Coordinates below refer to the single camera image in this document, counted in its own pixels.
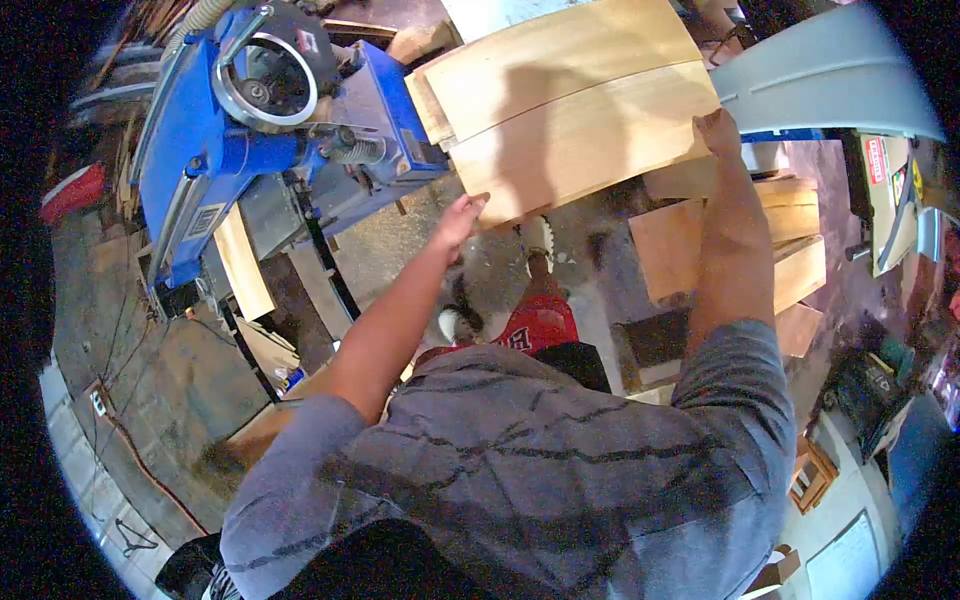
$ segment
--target electrical outlet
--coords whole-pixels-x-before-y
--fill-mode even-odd
[[[102,417],[107,412],[113,414],[113,403],[110,402],[110,396],[104,388],[104,382],[99,377],[84,390],[84,396],[90,400],[90,404],[93,405],[93,410],[96,411],[98,417]]]

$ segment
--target white sneaker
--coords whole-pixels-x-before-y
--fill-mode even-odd
[[[523,223],[514,226],[514,231],[520,236],[520,247],[523,256],[528,261],[531,256],[540,254],[546,257],[547,271],[553,273],[553,228],[543,215],[529,217]],[[530,265],[526,265],[527,275],[530,275]]]
[[[451,346],[480,344],[480,333],[473,329],[467,316],[452,304],[444,307],[440,312],[437,325],[446,342]]]

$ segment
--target fragile sticker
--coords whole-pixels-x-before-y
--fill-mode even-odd
[[[879,137],[867,140],[867,164],[870,171],[870,182],[873,185],[887,179],[886,156],[883,153],[883,144]]]

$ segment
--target lumber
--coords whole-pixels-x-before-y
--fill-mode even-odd
[[[260,274],[239,204],[230,208],[224,222],[214,230],[213,239],[244,319],[253,321],[274,310],[274,297]]]
[[[690,61],[700,63],[700,51],[666,0],[596,0],[494,32],[417,71],[465,140],[571,93]]]
[[[687,200],[634,217],[630,232],[651,301],[697,287],[703,201]]]
[[[256,364],[271,378],[277,378],[274,373],[277,369],[296,369],[300,365],[300,358],[295,352],[278,344],[261,327],[247,323],[243,319],[237,319],[236,322],[240,335],[243,336],[244,342],[253,353],[253,358],[256,359]]]
[[[827,283],[824,236],[813,235],[774,251],[774,314],[778,315]]]
[[[705,156],[643,175],[651,199],[712,198],[716,159]],[[754,188],[763,204],[774,243],[820,233],[817,182],[786,178],[758,181]]]
[[[387,48],[387,55],[402,64],[437,52],[443,48],[453,49],[463,45],[453,24],[449,20],[441,21],[431,27],[407,27],[396,32],[396,36]]]
[[[431,144],[440,144],[446,140],[453,140],[456,143],[456,136],[450,122],[446,120],[444,110],[440,108],[437,97],[434,96],[430,84],[421,73],[416,71],[411,73],[404,80],[407,84],[407,90],[410,92],[410,98],[413,100],[417,115],[420,116],[420,122],[423,124],[423,130],[426,131],[426,137]]]
[[[803,358],[820,327],[824,313],[797,303],[779,313],[775,319],[780,354]]]
[[[449,152],[467,193],[490,193],[480,226],[491,228],[706,156],[692,116],[719,106],[703,65],[683,62],[582,89]]]

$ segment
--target blue planer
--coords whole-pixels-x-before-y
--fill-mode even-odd
[[[186,35],[165,58],[132,160],[153,244],[151,299],[205,272],[234,203],[262,259],[446,173],[404,75],[365,41],[331,44],[320,19],[282,2]]]

